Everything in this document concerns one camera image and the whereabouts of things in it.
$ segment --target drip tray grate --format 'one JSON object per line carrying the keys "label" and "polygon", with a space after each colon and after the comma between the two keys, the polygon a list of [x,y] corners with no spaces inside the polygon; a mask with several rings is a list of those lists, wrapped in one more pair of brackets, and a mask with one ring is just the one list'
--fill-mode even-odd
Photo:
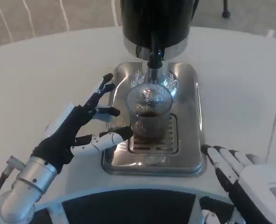
{"label": "drip tray grate", "polygon": [[135,154],[174,154],[178,151],[176,117],[170,114],[165,135],[160,139],[142,139],[134,135],[130,139],[130,151]]}

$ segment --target metal cylindrical arm joint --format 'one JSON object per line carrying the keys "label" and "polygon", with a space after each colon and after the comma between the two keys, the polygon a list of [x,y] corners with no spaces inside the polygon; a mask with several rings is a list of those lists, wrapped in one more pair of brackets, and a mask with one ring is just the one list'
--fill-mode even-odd
{"label": "metal cylindrical arm joint", "polygon": [[17,179],[23,180],[44,194],[57,175],[55,167],[41,158],[32,156]]}

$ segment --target drip tray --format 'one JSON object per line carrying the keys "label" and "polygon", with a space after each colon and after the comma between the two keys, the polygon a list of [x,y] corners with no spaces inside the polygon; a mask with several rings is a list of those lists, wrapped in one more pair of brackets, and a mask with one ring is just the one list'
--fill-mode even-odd
{"label": "drip tray", "polygon": [[135,154],[168,155],[176,153],[178,151],[178,139],[175,115],[170,114],[164,137],[150,141],[134,135],[129,142],[130,151]]}
{"label": "drip tray", "polygon": [[[126,105],[131,79],[142,63],[123,63],[113,72],[115,91],[110,93],[109,106],[121,111],[106,130],[130,125]],[[202,171],[200,152],[202,118],[197,74],[185,63],[169,63],[168,70],[178,80],[177,96],[170,110],[165,137],[149,143],[133,136],[130,140],[107,149],[102,156],[103,169],[114,175],[188,176]]]}

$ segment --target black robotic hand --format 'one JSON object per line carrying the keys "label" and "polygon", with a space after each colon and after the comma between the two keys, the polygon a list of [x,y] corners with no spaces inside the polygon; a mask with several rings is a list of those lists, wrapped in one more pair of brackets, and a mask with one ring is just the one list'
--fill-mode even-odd
{"label": "black robotic hand", "polygon": [[107,84],[113,75],[105,75],[99,87],[92,93],[91,97],[83,106],[72,108],[58,129],[49,137],[44,139],[34,150],[31,156],[42,158],[53,165],[59,174],[64,164],[69,164],[74,155],[92,155],[110,148],[132,135],[129,126],[122,127],[108,133],[100,133],[99,136],[86,135],[76,138],[80,128],[87,124],[94,115],[106,113],[118,116],[120,111],[113,108],[98,107],[99,99],[107,92],[115,88],[114,84]]}

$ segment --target chair leg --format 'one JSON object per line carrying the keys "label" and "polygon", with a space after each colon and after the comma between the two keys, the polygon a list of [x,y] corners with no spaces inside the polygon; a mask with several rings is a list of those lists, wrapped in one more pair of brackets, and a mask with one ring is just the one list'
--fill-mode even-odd
{"label": "chair leg", "polygon": [[225,19],[228,19],[230,17],[231,13],[228,10],[228,0],[223,0],[223,13],[222,16]]}

